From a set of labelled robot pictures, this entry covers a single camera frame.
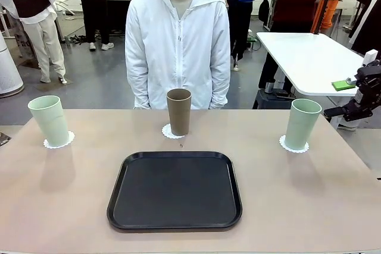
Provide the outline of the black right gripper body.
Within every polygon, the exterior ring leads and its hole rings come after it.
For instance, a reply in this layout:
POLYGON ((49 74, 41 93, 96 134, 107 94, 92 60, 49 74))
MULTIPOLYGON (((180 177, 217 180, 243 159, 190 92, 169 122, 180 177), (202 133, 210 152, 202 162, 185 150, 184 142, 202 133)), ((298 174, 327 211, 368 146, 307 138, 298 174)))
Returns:
POLYGON ((372 114, 372 110, 380 106, 380 61, 360 67, 355 78, 358 87, 355 101, 360 114, 372 114))

